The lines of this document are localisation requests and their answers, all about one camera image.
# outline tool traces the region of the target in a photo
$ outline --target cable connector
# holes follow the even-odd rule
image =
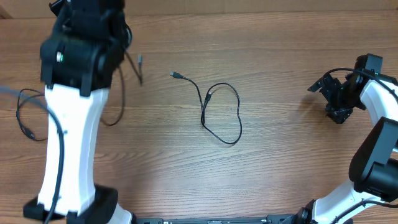
[[[170,75],[173,76],[173,78],[184,78],[184,76],[182,76],[178,72],[170,72]]]
[[[139,65],[142,65],[142,54],[138,55],[138,60],[137,61],[138,61]]]
[[[205,98],[205,104],[206,105],[209,103],[209,101],[211,99],[211,96],[212,96],[212,93],[209,93],[209,94],[206,95],[206,98]]]

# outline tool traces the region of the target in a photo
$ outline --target wooden table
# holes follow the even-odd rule
[[[0,84],[43,90],[40,43],[53,19],[0,21]],[[128,18],[130,53],[144,56],[144,86],[127,63],[122,122],[100,126],[95,181],[119,190],[138,217],[262,217],[296,213],[348,178],[351,158],[372,125],[355,110],[344,125],[325,117],[326,100],[307,88],[327,70],[353,68],[356,57],[384,57],[383,73],[398,74],[398,12],[308,12]],[[243,136],[228,147],[200,124],[195,80],[204,95],[228,82],[241,97]],[[337,73],[343,80],[346,73]],[[117,74],[104,117],[120,105]],[[42,185],[46,142],[22,135],[16,102],[0,104],[0,222],[30,223],[22,206]],[[207,123],[223,138],[238,136],[236,99],[221,88]],[[46,137],[47,117],[27,107],[22,119]],[[356,223],[396,223],[398,213],[374,207]]]

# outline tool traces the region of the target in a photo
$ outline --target table surface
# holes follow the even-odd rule
[[[343,125],[325,117],[326,100],[307,88],[327,70],[353,68],[362,54],[384,57],[383,73],[398,74],[398,11],[303,12],[207,16],[140,16],[129,52],[144,56],[144,86],[123,63],[126,113],[99,127],[95,182],[119,190],[138,217],[263,217],[297,213],[348,178],[351,158],[369,134],[367,111]],[[39,47],[53,19],[0,20],[0,84],[43,90]],[[200,124],[202,95],[228,82],[241,97],[243,136],[233,147]],[[346,73],[337,73],[344,79]],[[114,75],[104,118],[120,109]],[[30,223],[23,205],[42,185],[46,142],[32,142],[15,119],[16,101],[0,98],[0,222]],[[46,137],[46,114],[27,106],[22,119]],[[225,139],[238,136],[236,98],[213,96],[207,119]],[[398,213],[374,207],[356,223],[396,223]]]

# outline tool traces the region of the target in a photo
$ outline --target wire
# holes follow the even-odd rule
[[[22,95],[22,93],[23,93],[24,91],[33,91],[33,92],[35,92],[35,93],[38,93],[38,95],[30,96],[30,97],[26,98],[24,101],[22,101],[22,103],[19,103],[20,100],[21,100],[21,95]],[[44,96],[44,94],[41,93],[41,92],[39,92],[39,91],[37,91],[37,90],[28,89],[28,88],[25,88],[25,89],[21,90],[21,91],[19,92],[19,94],[18,94],[17,111],[16,111],[16,117],[17,117],[17,120],[18,120],[19,128],[21,129],[22,133],[23,133],[26,137],[28,137],[29,139],[31,139],[31,140],[33,140],[33,141],[37,141],[37,142],[39,142],[39,141],[45,141],[45,140],[47,140],[47,138],[45,138],[45,139],[36,139],[35,134],[34,134],[29,128],[27,128],[26,126],[24,126],[24,125],[22,124],[20,112],[21,112],[22,107],[23,107],[27,102],[29,102],[30,99],[33,99],[33,98],[36,98],[36,97],[40,97],[40,96]]]
[[[126,86],[124,84],[124,77],[123,77],[123,72],[122,72],[121,67],[119,67],[119,74],[120,74],[120,82],[121,82],[121,89],[122,89],[122,106],[121,106],[119,116],[115,122],[107,123],[103,118],[101,118],[101,122],[108,127],[115,126],[120,122],[120,120],[122,120],[123,115],[124,115],[124,107],[126,106]]]
[[[203,102],[203,101],[202,101],[202,98],[201,98],[201,94],[200,94],[199,87],[198,87],[198,85],[197,85],[194,81],[192,81],[191,79],[189,79],[189,78],[187,78],[187,77],[184,77],[183,75],[181,75],[181,74],[179,74],[179,73],[177,73],[177,72],[171,72],[170,75],[173,76],[174,78],[181,78],[181,79],[184,79],[184,80],[186,80],[186,81],[189,81],[189,82],[191,82],[191,83],[196,87],[196,89],[197,89],[197,91],[198,91],[198,95],[199,95],[199,100],[200,100],[200,108],[201,108],[200,122],[201,122],[201,125],[202,125],[207,131],[209,131],[212,135],[214,135],[214,137],[216,137],[218,140],[220,140],[221,142],[223,142],[223,143],[225,143],[225,144],[235,145],[236,143],[238,143],[238,141],[239,141],[239,140],[241,139],[241,137],[242,137],[243,127],[242,127],[241,117],[240,117],[240,115],[239,115],[239,108],[240,108],[240,106],[241,106],[241,99],[240,99],[239,94],[238,94],[238,92],[236,91],[236,89],[235,89],[233,86],[231,86],[230,84],[228,84],[228,83],[217,83],[217,84],[215,84],[215,85],[213,85],[212,87],[209,88],[209,90],[207,91],[206,97],[205,97],[205,101]],[[214,87],[218,86],[218,85],[227,85],[227,86],[229,86],[230,88],[232,88],[233,91],[234,91],[235,94],[236,94],[236,98],[238,99],[238,108],[237,108],[237,110],[236,110],[236,114],[237,114],[237,116],[238,116],[239,125],[240,125],[241,129],[240,129],[239,137],[238,137],[235,141],[233,141],[233,142],[227,142],[227,141],[222,140],[220,137],[218,137],[213,131],[211,131],[211,130],[210,130],[209,128],[207,128],[206,125],[205,125],[205,122],[206,122],[206,120],[205,120],[206,107],[207,107],[207,104],[209,103],[209,101],[210,101],[210,99],[211,99],[211,96],[212,96],[212,95],[214,94],[214,92],[215,92],[215,91],[214,91],[214,92],[212,93],[211,90],[212,90]]]
[[[360,206],[366,206],[367,204],[375,204],[375,205],[380,205],[382,207],[386,208],[398,208],[398,205],[392,205],[388,203],[382,203],[382,202],[377,202],[377,201],[372,201],[372,200],[363,200],[362,202],[359,202],[358,204],[352,206],[350,209],[347,211],[343,212],[341,215],[337,216],[335,220],[331,224],[336,224],[338,223],[342,218],[344,218],[346,215],[350,214],[351,212],[355,211],[357,208]]]
[[[397,103],[398,103],[398,96],[397,96],[395,90],[391,90],[386,84],[384,84],[382,81],[380,81],[380,79],[378,79],[378,77],[377,77],[378,73],[375,73],[376,76],[372,76],[372,75],[370,75],[368,73],[365,73],[365,72],[362,72],[362,71],[359,71],[359,70],[355,70],[355,69],[352,69],[352,68],[335,68],[335,69],[330,70],[329,72],[326,72],[325,75],[327,75],[329,73],[332,73],[332,72],[337,72],[337,71],[349,71],[349,72],[358,73],[358,74],[361,74],[361,75],[363,75],[365,77],[368,77],[370,80],[376,81],[378,84],[383,86],[389,93],[391,93],[393,95],[393,97],[396,99]]]
[[[131,65],[132,69],[134,70],[134,73],[136,74],[136,76],[137,76],[137,78],[139,80],[140,85],[142,86],[142,82],[143,82],[143,80],[142,80],[142,68],[141,68],[142,67],[142,56],[138,55],[138,66],[139,66],[139,71],[138,71],[137,68],[136,68],[136,65],[132,61],[129,53],[127,51],[125,51],[125,54],[126,54],[127,59],[130,62],[130,65]]]
[[[127,51],[125,51],[126,57],[129,60],[129,63],[132,67],[132,69],[134,70],[134,73],[136,74],[138,80],[139,80],[139,84],[140,86],[142,86],[142,55],[138,55],[138,70],[136,68],[136,65],[134,64],[134,62],[131,59],[131,56],[129,55],[129,53]],[[103,118],[101,118],[101,122],[108,127],[112,127],[117,125],[120,120],[122,120],[123,115],[124,115],[124,108],[126,107],[126,85],[125,85],[125,81],[124,81],[124,75],[123,75],[123,71],[122,68],[119,67],[119,74],[120,74],[120,81],[121,81],[121,91],[122,91],[122,105],[121,105],[121,110],[119,113],[118,118],[116,119],[115,122],[113,123],[108,123],[107,121],[105,121]]]
[[[39,106],[44,111],[46,111],[51,116],[51,118],[54,120],[54,123],[57,127],[59,143],[60,143],[60,157],[59,157],[59,163],[58,163],[58,173],[57,173],[57,180],[55,183],[54,196],[52,199],[52,204],[51,204],[49,214],[47,215],[47,218],[44,221],[45,224],[48,224],[55,212],[55,207],[57,206],[57,202],[58,202],[58,198],[59,198],[59,194],[60,194],[61,180],[62,180],[63,162],[64,162],[63,160],[65,157],[65,143],[64,143],[61,123],[59,122],[55,113],[50,108],[47,108],[40,100],[37,100],[34,97],[22,94],[21,92],[18,93],[15,90],[10,90],[3,86],[0,86],[0,93],[6,93],[6,94],[9,94],[12,96],[18,96],[18,98],[25,98],[26,100],[29,99],[29,102]]]

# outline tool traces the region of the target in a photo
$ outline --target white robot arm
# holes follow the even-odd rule
[[[384,84],[398,92],[398,86],[395,86],[393,83],[384,82]],[[382,117],[398,121],[398,103],[396,99],[376,81],[368,81],[360,97],[362,103],[369,111],[373,125],[376,125]],[[382,199],[377,195],[367,192],[357,192],[354,189],[354,182],[347,180],[331,194],[318,199],[314,203],[312,217],[318,224],[331,224],[336,217],[361,203],[363,200],[382,202]],[[349,214],[345,215],[337,223],[344,223],[373,205],[360,206],[349,212]]]
[[[132,40],[124,1],[58,0],[50,9],[57,21],[52,36],[40,48],[41,80],[46,84],[47,106],[64,132],[64,157],[60,157],[58,129],[49,118],[43,185],[39,195],[24,206],[24,216],[45,223],[63,217],[68,223],[135,223],[135,216],[119,206],[118,191],[95,185],[93,180],[100,117],[113,72]],[[60,161],[63,169],[59,172]]]
[[[380,78],[381,84],[376,80],[364,79],[366,77],[354,72],[347,76],[346,83],[339,85],[339,81],[332,79],[328,72],[308,89],[314,91],[323,88],[321,93],[329,102],[326,111],[336,123],[344,122],[352,114],[352,106],[357,106],[363,110],[368,109],[374,125],[374,129],[351,161],[350,179],[331,194],[303,208],[311,212],[307,218],[310,217],[312,222],[349,223],[353,216],[375,205],[366,203],[367,201],[391,202],[398,197],[398,161],[390,159],[392,151],[396,151],[398,145],[398,99],[392,94],[398,90],[398,86],[395,78],[375,72],[373,68],[380,71],[381,62],[382,58],[368,54],[358,58],[356,63],[356,69],[373,73],[377,79]]]

